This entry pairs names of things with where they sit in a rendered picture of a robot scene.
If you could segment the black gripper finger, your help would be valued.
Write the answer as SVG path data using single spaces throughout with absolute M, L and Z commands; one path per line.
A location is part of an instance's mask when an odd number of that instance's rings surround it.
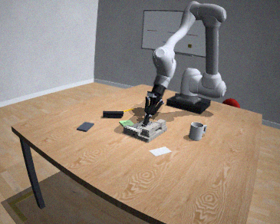
M 146 103 L 145 103 L 145 115 L 146 115 L 146 117 L 145 117 L 145 119 L 144 119 L 144 122 L 145 122 L 145 120 L 146 120 L 146 118 L 147 118 L 147 115 L 148 115 L 148 113 L 150 112 L 150 108 L 152 107 L 152 105 L 153 105 L 153 97 L 151 97 L 151 99 L 150 99 L 150 97 L 145 97 L 146 98 Z M 149 105 L 149 99 L 150 99 L 150 105 Z M 143 124 L 144 124 L 144 122 L 143 122 Z M 145 124 L 144 124 L 145 125 Z
M 158 104 L 156 104 L 156 99 L 157 99 L 157 97 L 154 98 L 153 105 L 150 108 L 150 112 L 148 113 L 147 118 L 144 122 L 145 125 L 148 124 L 148 121 L 149 121 L 150 117 L 152 117 L 152 115 L 155 115 L 155 113 L 160 109 L 161 105 L 164 104 L 162 99 L 160 100 L 160 102 Z

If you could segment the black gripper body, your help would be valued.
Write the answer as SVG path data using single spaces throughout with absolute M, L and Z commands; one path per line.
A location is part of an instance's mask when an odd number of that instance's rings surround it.
M 157 93 L 159 94 L 159 96 L 156 96 L 156 97 L 157 97 L 157 99 L 156 99 L 156 104 L 160 102 L 161 97 L 163 96 L 165 90 L 166 90 L 166 89 L 165 89 L 164 87 L 160 86 L 160 85 L 155 84 L 155 85 L 153 86 L 152 91 L 153 91 L 153 92 L 157 92 Z

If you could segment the grey telephone handset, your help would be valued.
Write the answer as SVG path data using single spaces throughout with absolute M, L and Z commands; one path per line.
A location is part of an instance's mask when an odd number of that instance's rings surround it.
M 154 124 L 151 124 L 151 125 L 149 125 L 147 127 L 144 127 L 142 129 L 142 133 L 150 135 L 151 133 L 153 133 L 159 127 L 165 126 L 165 124 L 166 124 L 165 120 L 159 119 L 158 121 L 155 121 Z

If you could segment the grey mug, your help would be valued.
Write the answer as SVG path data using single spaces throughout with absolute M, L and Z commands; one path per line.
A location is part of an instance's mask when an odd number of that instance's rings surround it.
M 203 133 L 206 133 L 206 128 L 207 125 L 203 125 L 199 122 L 192 122 L 189 131 L 189 138 L 191 140 L 201 140 Z

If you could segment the white rectangular sheet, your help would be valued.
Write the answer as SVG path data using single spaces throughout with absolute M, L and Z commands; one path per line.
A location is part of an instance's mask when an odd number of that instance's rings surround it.
M 159 155 L 163 155 L 165 153 L 170 153 L 170 150 L 167 149 L 166 147 L 161 147 L 155 150 L 149 150 L 154 156 L 159 156 Z

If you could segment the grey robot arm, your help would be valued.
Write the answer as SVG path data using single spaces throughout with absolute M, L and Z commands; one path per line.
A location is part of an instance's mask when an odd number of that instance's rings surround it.
M 176 61 L 173 61 L 175 56 L 174 46 L 186 35 L 196 20 L 202 20 L 206 28 L 206 71 L 203 75 L 200 75 L 197 69 L 187 68 L 181 80 L 181 93 L 175 93 L 176 100 L 191 104 L 201 100 L 201 98 L 198 98 L 198 94 L 219 98 L 223 97 L 226 92 L 226 85 L 218 72 L 218 28 L 220 22 L 226 20 L 226 10 L 218 5 L 190 2 L 183 12 L 179 30 L 167 40 L 164 46 L 153 52 L 153 63 L 159 70 L 156 71 L 153 85 L 157 84 L 167 89 L 176 69 Z

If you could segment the light green sticky note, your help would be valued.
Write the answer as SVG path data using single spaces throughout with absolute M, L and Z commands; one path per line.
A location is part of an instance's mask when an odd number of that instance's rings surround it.
M 119 123 L 120 123 L 123 127 L 126 126 L 126 125 L 130 125 L 130 126 L 134 125 L 134 123 L 133 123 L 132 121 L 130 121 L 130 120 L 122 120 L 122 121 L 119 121 Z

